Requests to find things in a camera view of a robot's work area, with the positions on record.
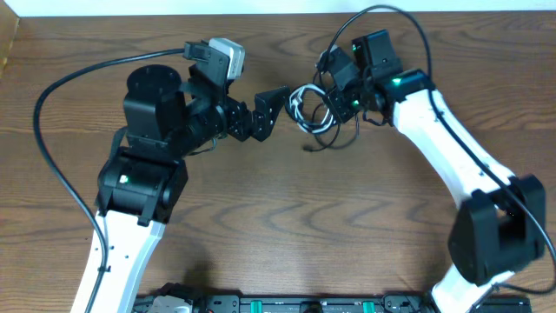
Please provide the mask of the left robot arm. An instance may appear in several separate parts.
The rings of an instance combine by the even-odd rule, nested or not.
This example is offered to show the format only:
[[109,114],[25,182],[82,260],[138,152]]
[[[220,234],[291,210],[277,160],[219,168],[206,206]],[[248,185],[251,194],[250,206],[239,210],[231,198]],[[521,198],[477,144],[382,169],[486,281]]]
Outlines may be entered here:
[[255,96],[255,109],[230,98],[224,70],[193,65],[183,81],[166,65],[134,70],[123,101],[126,126],[112,141],[97,183],[99,226],[72,304],[74,312],[130,312],[144,271],[189,179],[186,157],[230,135],[266,140],[286,86]]

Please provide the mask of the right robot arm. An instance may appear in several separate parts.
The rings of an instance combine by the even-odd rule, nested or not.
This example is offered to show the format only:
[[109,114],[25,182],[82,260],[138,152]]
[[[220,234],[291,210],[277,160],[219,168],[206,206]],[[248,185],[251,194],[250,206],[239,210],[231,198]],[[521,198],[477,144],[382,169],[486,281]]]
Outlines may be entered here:
[[430,293],[438,312],[476,311],[530,263],[553,254],[546,193],[486,152],[448,108],[428,70],[404,70],[386,30],[358,37],[346,52],[329,46],[318,68],[332,77],[336,121],[375,111],[411,141],[450,192],[457,215],[447,247],[451,267]]

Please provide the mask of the wooden side board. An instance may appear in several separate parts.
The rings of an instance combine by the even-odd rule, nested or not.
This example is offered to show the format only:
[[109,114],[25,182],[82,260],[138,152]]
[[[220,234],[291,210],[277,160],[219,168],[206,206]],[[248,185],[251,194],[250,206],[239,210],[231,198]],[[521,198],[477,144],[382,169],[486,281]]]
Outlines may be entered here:
[[17,35],[20,16],[4,1],[0,4],[0,76],[7,66],[10,51]]

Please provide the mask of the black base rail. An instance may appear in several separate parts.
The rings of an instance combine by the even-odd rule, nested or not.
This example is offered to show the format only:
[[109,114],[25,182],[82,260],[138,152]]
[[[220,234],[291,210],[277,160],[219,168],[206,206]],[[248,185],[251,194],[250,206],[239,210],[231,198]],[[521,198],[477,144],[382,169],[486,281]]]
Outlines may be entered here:
[[138,296],[133,312],[191,313],[434,313],[429,296],[390,293],[376,296],[245,296],[238,290],[201,290],[167,283],[156,292]]

